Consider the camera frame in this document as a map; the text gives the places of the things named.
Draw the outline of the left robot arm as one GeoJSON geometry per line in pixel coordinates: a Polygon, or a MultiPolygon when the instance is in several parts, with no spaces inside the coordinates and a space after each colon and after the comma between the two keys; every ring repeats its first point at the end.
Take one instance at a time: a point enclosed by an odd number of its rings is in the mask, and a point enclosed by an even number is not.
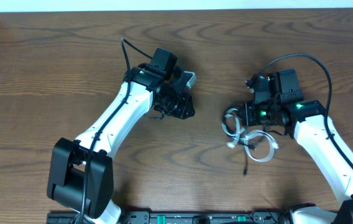
{"type": "Polygon", "coordinates": [[[112,201],[113,162],[136,122],[150,110],[186,119],[195,115],[187,90],[196,82],[177,57],[157,48],[149,63],[127,66],[123,83],[104,113],[74,140],[60,138],[52,150],[48,198],[77,212],[70,223],[117,223],[112,201]]]}

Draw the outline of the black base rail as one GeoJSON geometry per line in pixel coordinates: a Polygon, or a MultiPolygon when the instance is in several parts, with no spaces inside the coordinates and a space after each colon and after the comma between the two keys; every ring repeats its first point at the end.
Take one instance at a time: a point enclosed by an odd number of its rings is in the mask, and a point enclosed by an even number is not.
{"type": "Polygon", "coordinates": [[[245,213],[154,213],[129,211],[121,215],[117,224],[197,224],[197,223],[261,223],[289,224],[286,213],[254,210],[245,213]]]}

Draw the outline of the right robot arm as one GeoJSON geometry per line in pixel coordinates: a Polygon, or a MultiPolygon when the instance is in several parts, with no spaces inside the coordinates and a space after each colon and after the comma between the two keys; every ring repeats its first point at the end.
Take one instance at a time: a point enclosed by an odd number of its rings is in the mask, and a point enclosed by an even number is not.
{"type": "Polygon", "coordinates": [[[252,101],[238,112],[244,126],[282,126],[315,161],[340,208],[306,203],[282,213],[278,223],[353,223],[353,152],[318,100],[304,100],[294,70],[257,75],[246,82],[252,101]]]}

